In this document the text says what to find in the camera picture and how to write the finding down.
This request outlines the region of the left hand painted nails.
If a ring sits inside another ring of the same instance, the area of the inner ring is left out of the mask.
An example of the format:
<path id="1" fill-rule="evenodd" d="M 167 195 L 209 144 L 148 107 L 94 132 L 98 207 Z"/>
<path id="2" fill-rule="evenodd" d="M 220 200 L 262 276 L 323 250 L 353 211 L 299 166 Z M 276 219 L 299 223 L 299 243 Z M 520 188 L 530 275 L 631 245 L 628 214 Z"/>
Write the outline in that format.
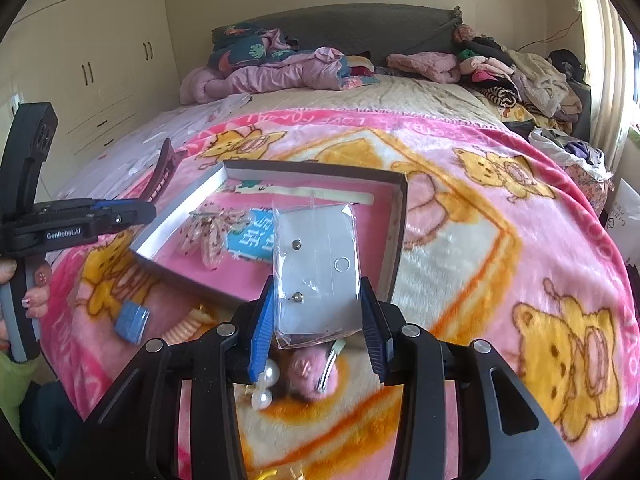
<path id="1" fill-rule="evenodd" d="M 6 284 L 14 275 L 17 263 L 13 259 L 1 258 L 1 284 Z M 50 281 L 52 270 L 49 263 L 43 263 L 34 273 L 34 286 L 25 292 L 22 306 L 28 318 L 43 318 L 49 310 Z"/>

